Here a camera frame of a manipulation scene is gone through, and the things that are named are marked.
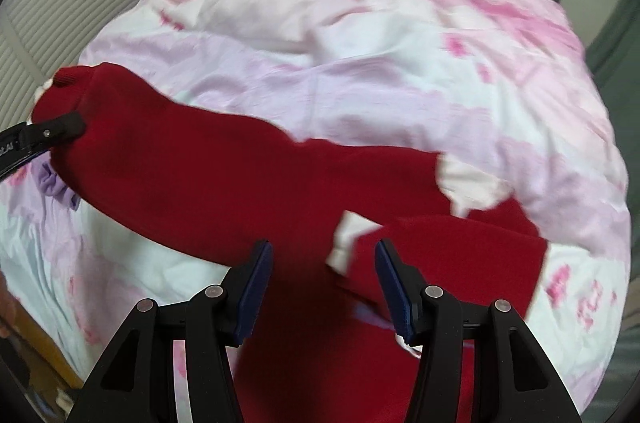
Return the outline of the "person's left hand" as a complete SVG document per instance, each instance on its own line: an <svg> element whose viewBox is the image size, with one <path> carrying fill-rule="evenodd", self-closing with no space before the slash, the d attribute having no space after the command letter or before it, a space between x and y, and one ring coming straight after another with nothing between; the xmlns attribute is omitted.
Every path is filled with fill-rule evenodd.
<svg viewBox="0 0 640 423"><path fill-rule="evenodd" d="M0 273L0 337L7 337L16 318L17 302L6 285L6 276Z"/></svg>

